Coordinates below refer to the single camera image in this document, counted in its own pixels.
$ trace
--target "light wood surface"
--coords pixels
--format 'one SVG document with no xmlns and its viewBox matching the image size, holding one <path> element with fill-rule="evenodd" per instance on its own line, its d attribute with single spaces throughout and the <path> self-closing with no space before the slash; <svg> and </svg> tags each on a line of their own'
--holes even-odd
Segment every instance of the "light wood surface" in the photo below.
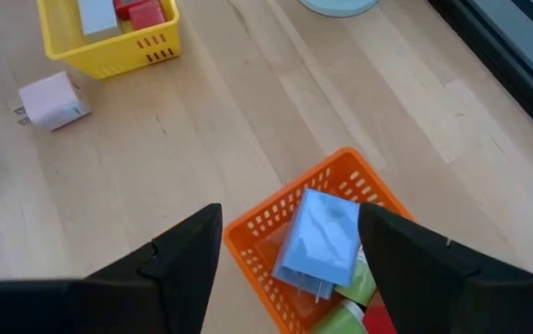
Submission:
<svg viewBox="0 0 533 334">
<path fill-rule="evenodd" d="M 44 56 L 0 0 L 0 278 L 85 276 L 209 202 L 229 222 L 337 148 L 422 225 L 533 272 L 533 122 L 423 0 L 331 19 L 296 0 L 180 0 L 181 58 L 104 82 L 94 114 L 20 126 Z M 273 333 L 225 247 L 206 333 Z"/>
</svg>

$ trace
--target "blue object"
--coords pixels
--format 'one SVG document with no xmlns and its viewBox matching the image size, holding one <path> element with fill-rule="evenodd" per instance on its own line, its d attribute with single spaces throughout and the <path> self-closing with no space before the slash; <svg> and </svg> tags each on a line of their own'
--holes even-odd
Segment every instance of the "blue object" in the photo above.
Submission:
<svg viewBox="0 0 533 334">
<path fill-rule="evenodd" d="M 273 276 L 328 299 L 349 287 L 360 245 L 359 205 L 313 189 L 302 196 Z"/>
<path fill-rule="evenodd" d="M 326 16 L 346 18 L 372 8 L 378 0 L 300 0 L 304 6 Z"/>
<path fill-rule="evenodd" d="M 83 36 L 89 42 L 99 42 L 122 33 L 112 0 L 79 0 Z"/>
</svg>

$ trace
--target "red object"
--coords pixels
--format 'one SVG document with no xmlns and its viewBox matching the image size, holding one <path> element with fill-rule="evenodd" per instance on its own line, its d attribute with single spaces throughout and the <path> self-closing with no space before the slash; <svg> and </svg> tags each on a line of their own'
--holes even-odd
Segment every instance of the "red object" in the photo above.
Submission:
<svg viewBox="0 0 533 334">
<path fill-rule="evenodd" d="M 120 19 L 129 20 L 130 12 L 128 11 L 128 9 L 130 9 L 132 6 L 146 3 L 147 1 L 149 0 L 114 0 L 114 9 L 116 9 L 116 15 Z"/>
<path fill-rule="evenodd" d="M 141 30 L 165 22 L 162 5 L 155 1 L 132 6 L 129 11 L 133 30 Z"/>
<path fill-rule="evenodd" d="M 363 326 L 370 334 L 397 334 L 384 305 L 368 307 L 363 317 Z"/>
</svg>

